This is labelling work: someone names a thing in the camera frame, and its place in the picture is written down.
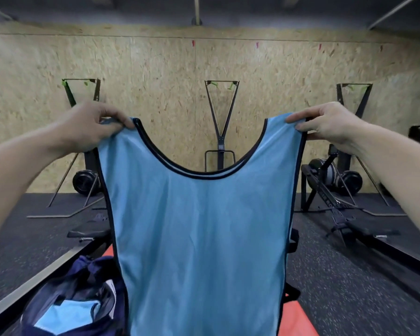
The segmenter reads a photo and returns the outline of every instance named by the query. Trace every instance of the blue training bib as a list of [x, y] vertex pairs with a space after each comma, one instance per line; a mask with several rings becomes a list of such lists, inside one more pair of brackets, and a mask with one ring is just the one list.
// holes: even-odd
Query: blue training bib
[[287, 116], [215, 172], [170, 161], [139, 119], [100, 144], [130, 335], [276, 335], [305, 145]]

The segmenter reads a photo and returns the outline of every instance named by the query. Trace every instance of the rubber gym floor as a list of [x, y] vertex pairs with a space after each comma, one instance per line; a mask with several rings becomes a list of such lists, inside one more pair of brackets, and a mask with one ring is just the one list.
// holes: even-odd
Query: rubber gym floor
[[[66, 205], [84, 200], [75, 194], [59, 196]], [[24, 195], [0, 231], [0, 299], [77, 245], [77, 240], [66, 238], [67, 232], [103, 212], [87, 209], [67, 219], [25, 218], [49, 198]], [[378, 195], [357, 198], [359, 206], [380, 212]], [[369, 218], [356, 211], [354, 215]], [[392, 219], [392, 226], [402, 232], [394, 238], [420, 254], [420, 232], [407, 218]], [[320, 335], [420, 336], [418, 275], [360, 243], [346, 249], [337, 236], [325, 238], [332, 226], [329, 214], [297, 213], [293, 224], [301, 240], [297, 252], [289, 255], [287, 280], [302, 291], [299, 302]]]

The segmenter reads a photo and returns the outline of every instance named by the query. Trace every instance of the wooden wall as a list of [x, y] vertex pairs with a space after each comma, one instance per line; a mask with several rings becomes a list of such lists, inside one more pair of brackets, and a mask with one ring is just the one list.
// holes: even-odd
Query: wooden wall
[[[369, 122], [404, 135], [420, 124], [420, 43], [407, 39], [320, 30], [8, 23], [0, 24], [0, 142], [68, 108], [63, 78], [100, 78], [101, 101], [140, 117], [168, 157], [195, 170], [203, 170], [204, 152], [216, 148], [207, 79], [240, 81], [226, 137], [226, 148], [238, 158], [258, 139], [264, 118], [336, 101], [337, 83], [374, 84], [364, 113]], [[78, 98], [93, 93], [81, 83], [72, 89]], [[229, 94], [218, 91], [217, 115], [223, 117]], [[345, 89], [348, 107], [356, 110], [361, 91]], [[304, 162], [325, 157], [327, 147], [308, 142]], [[50, 165], [29, 191], [52, 192], [71, 158]], [[73, 174], [83, 168], [78, 160], [61, 191], [73, 191]], [[363, 191], [373, 191], [363, 177]]]

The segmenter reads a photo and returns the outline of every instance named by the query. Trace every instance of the dark blue bag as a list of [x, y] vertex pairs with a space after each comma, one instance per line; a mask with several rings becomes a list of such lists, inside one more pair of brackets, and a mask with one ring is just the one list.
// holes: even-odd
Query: dark blue bag
[[77, 259], [64, 277], [49, 280], [21, 318], [21, 336], [120, 336], [125, 289], [113, 257]]

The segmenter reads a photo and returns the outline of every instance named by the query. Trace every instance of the hand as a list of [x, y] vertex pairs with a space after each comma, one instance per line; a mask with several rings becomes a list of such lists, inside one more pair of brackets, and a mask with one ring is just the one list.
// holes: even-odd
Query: hand
[[285, 121], [289, 124], [298, 120], [312, 118], [310, 121], [299, 123], [296, 129], [308, 133], [307, 140], [325, 139], [334, 144], [339, 150], [354, 154], [353, 140], [358, 129], [367, 123], [339, 102], [328, 102], [293, 113]]
[[[101, 125], [103, 118], [111, 117], [117, 123]], [[64, 154], [90, 151], [101, 140], [118, 133], [124, 127], [134, 129], [131, 118], [112, 105], [86, 101], [70, 109], [51, 125]]]

